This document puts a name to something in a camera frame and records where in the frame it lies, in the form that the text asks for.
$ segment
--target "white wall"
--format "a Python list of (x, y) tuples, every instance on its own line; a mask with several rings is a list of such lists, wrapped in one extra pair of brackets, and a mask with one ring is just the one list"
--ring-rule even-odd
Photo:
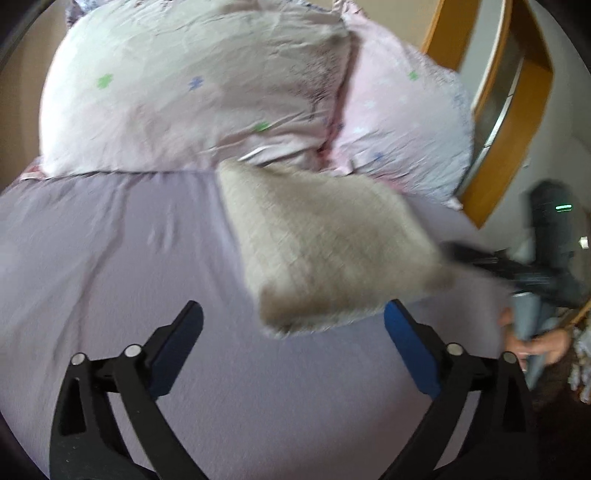
[(470, 101), (474, 101), (485, 79), (495, 45), (503, 13), (503, 0), (481, 0), (470, 43), (462, 65), (458, 68), (460, 78)]
[(39, 155), (39, 101), (66, 33), (64, 0), (33, 23), (0, 72), (0, 190)]
[[(568, 171), (568, 179), (563, 180), (568, 184), (577, 180), (576, 185), (572, 185), (577, 196), (584, 193), (585, 184), (591, 186), (590, 159), (573, 146), (576, 145), (573, 134), (587, 132), (588, 137), (590, 131), (591, 108), (586, 106), (588, 101), (591, 102), (590, 74), (554, 18), (536, 2), (530, 0), (530, 3), (548, 45), (554, 66), (554, 83), (527, 160), (482, 228), (486, 241), (495, 249), (515, 249), (528, 239), (528, 215), (522, 195), (540, 180), (559, 179), (559, 174), (565, 176)], [(561, 172), (567, 164), (567, 151), (575, 154)]]
[(577, 137), (571, 137), (552, 165), (550, 176), (566, 183), (581, 204), (591, 211), (591, 152)]
[[(333, 0), (309, 0), (330, 7)], [(355, 0), (376, 22), (388, 27), (399, 38), (421, 47), (437, 11), (439, 0)]]

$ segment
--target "hand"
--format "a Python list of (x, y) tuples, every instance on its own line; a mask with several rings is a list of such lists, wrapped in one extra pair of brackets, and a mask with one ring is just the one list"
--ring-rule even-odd
[(566, 330), (552, 330), (531, 342), (523, 342), (515, 337), (511, 327), (512, 323), (513, 312), (511, 309), (503, 310), (499, 324), (505, 327), (505, 350), (513, 352), (517, 356), (522, 370), (525, 370), (525, 359), (530, 355), (546, 354), (546, 365), (552, 365), (560, 360), (569, 349), (570, 335)]
[(568, 351), (570, 335), (562, 328), (552, 330), (529, 342), (530, 355), (546, 354), (546, 365), (555, 364)]

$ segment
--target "pillowcase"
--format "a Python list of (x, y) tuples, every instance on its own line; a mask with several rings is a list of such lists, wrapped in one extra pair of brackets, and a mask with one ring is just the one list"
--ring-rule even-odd
[(338, 14), (273, 0), (115, 0), (57, 50), (40, 168), (206, 170), (299, 155), (314, 168), (349, 57)]
[(353, 2), (336, 6), (353, 39), (329, 169), (449, 200), (472, 160), (474, 124), (459, 75), (367, 19)]
[(326, 330), (417, 300), (453, 274), (402, 196), (332, 177), (226, 160), (219, 182), (246, 286), (271, 336)]

